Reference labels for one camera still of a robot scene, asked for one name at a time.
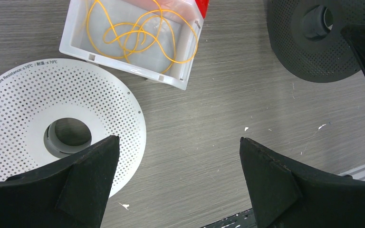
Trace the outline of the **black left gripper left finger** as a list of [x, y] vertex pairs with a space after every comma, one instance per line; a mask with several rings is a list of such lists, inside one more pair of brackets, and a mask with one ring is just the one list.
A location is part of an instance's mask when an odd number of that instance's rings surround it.
[[0, 181], [0, 228], [98, 228], [119, 160], [117, 136]]

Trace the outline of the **black perforated spool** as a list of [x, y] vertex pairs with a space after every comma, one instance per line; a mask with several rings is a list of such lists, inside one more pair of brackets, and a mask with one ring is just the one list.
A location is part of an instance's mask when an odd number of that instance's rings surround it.
[[293, 75], [330, 83], [362, 71], [341, 35], [349, 24], [365, 25], [365, 0], [270, 0], [271, 48]]

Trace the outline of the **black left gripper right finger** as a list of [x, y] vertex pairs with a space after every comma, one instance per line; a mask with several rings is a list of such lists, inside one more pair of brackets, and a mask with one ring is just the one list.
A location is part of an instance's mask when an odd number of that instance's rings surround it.
[[259, 228], [365, 228], [365, 165], [335, 175], [250, 138], [240, 160]]

